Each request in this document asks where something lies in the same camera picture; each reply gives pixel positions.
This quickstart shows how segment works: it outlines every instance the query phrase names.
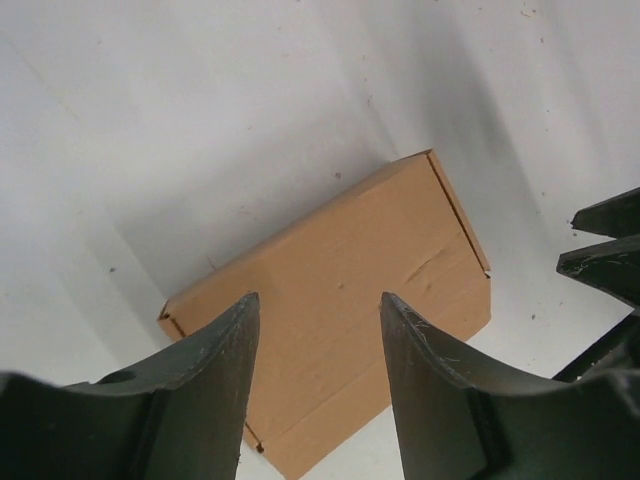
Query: box top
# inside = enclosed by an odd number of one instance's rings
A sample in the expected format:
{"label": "box top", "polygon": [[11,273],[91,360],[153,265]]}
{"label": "box top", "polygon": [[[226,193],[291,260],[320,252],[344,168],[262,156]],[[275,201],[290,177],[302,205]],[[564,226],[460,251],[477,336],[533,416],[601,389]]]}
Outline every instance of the box top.
{"label": "box top", "polygon": [[489,320],[486,270],[430,151],[380,169],[170,299],[159,321],[179,339],[259,292],[245,438],[299,478],[389,405],[381,293],[466,340]]}

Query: cardboard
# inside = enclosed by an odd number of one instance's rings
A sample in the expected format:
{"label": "cardboard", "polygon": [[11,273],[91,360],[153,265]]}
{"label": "cardboard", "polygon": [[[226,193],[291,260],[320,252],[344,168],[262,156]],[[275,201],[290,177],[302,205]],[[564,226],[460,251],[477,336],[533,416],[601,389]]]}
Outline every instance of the cardboard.
{"label": "cardboard", "polygon": [[389,164],[170,299],[159,322],[178,340],[260,294],[245,439],[295,480],[390,404],[382,292],[467,340],[489,321],[488,268],[429,151]]}

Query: white surface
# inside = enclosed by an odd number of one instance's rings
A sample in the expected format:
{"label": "white surface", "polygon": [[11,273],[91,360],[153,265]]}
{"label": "white surface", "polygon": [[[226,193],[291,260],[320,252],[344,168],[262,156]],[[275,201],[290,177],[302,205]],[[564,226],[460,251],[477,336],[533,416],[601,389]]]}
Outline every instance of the white surface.
{"label": "white surface", "polygon": [[[0,2],[0,368],[71,383],[149,355],[169,295],[435,147],[493,266],[471,343],[554,374],[627,312],[554,270],[598,241],[573,213],[639,183],[639,9]],[[239,479],[280,478],[243,453]],[[305,478],[402,478],[390,412]]]}

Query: brown box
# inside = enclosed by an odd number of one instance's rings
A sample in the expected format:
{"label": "brown box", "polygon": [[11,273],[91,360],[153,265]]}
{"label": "brown box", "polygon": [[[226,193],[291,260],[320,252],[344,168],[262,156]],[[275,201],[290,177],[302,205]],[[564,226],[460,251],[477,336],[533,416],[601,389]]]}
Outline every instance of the brown box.
{"label": "brown box", "polygon": [[170,299],[159,322],[178,340],[259,292],[245,439],[292,480],[390,404],[382,292],[467,340],[489,321],[488,269],[430,151],[380,169]]}

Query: cardboard box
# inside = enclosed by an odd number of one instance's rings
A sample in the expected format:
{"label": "cardboard box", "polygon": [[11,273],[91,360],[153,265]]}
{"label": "cardboard box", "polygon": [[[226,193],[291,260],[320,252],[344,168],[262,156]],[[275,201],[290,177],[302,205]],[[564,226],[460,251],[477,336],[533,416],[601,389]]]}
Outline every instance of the cardboard box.
{"label": "cardboard box", "polygon": [[488,269],[430,151],[389,164],[170,299],[159,322],[178,340],[260,294],[245,439],[293,480],[390,404],[382,292],[467,340],[489,321]]}

